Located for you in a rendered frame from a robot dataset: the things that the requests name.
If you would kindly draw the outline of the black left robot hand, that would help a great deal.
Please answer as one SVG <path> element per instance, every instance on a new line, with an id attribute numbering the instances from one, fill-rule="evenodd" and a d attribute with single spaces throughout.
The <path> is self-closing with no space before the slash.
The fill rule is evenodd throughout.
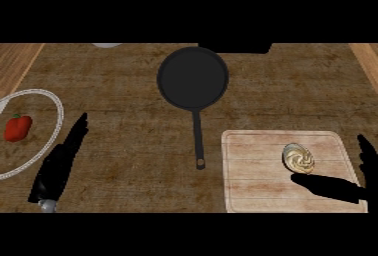
<path id="1" fill-rule="evenodd" d="M 87 135 L 87 113 L 83 113 L 62 144 L 58 144 L 43 160 L 28 196 L 30 203 L 58 201 L 65 190 L 75 155 Z"/>

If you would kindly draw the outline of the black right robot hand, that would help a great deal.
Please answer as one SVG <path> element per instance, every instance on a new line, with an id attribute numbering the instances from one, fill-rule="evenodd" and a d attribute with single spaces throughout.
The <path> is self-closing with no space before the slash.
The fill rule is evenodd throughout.
<path id="1" fill-rule="evenodd" d="M 357 135 L 360 147 L 360 171 L 365 176 L 365 186 L 360 187 L 350 181 L 320 175 L 291 175 L 291 181 L 303 186 L 314 195 L 357 204 L 360 200 L 368 202 L 369 212 L 378 211 L 378 150 L 366 137 Z"/>

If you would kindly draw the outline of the pale wooden cutting board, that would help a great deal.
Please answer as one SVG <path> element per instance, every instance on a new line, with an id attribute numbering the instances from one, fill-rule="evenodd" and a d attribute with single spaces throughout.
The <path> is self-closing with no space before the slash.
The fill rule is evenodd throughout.
<path id="1" fill-rule="evenodd" d="M 343 140 L 332 131 L 227 130 L 221 134 L 226 210 L 230 213 L 365 213 L 368 203 L 314 195 L 291 181 L 283 147 L 303 145 L 316 175 L 357 181 Z"/>

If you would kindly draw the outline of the black frying pan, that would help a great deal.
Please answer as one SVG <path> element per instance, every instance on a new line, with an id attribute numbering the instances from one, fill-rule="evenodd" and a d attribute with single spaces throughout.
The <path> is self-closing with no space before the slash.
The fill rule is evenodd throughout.
<path id="1" fill-rule="evenodd" d="M 198 46 L 176 50 L 157 72 L 158 90 L 165 101 L 192 113 L 196 169 L 205 168 L 201 110 L 223 97 L 229 84 L 227 65 L 210 49 Z"/>

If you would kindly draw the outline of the white rimmed plate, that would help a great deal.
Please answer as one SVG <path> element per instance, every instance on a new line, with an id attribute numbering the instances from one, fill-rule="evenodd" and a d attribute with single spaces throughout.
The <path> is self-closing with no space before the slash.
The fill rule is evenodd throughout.
<path id="1" fill-rule="evenodd" d="M 16 91 L 16 92 L 10 93 L 7 96 L 4 96 L 3 98 L 0 98 L 0 115 L 7 106 L 9 101 L 19 96 L 25 96 L 25 95 L 31 95 L 31 94 L 43 95 L 53 101 L 53 103 L 56 105 L 56 126 L 55 126 L 52 136 L 46 142 L 41 150 L 38 151 L 38 153 L 19 167 L 16 167 L 9 172 L 0 174 L 0 180 L 6 180 L 10 177 L 13 177 L 15 175 L 18 175 L 37 162 L 37 160 L 41 158 L 41 156 L 47 152 L 47 149 L 50 148 L 50 146 L 58 138 L 62 124 L 63 124 L 63 114 L 65 113 L 63 113 L 62 101 L 61 101 L 59 97 L 56 96 L 56 94 L 44 89 L 27 89 L 22 91 Z"/>

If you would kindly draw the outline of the red bell pepper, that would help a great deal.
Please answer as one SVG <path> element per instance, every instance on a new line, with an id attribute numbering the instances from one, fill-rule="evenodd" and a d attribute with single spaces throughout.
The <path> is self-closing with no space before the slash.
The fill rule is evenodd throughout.
<path id="1" fill-rule="evenodd" d="M 6 123 L 3 138 L 7 142 L 18 142 L 25 139 L 32 125 L 32 118 L 30 116 L 13 115 Z"/>

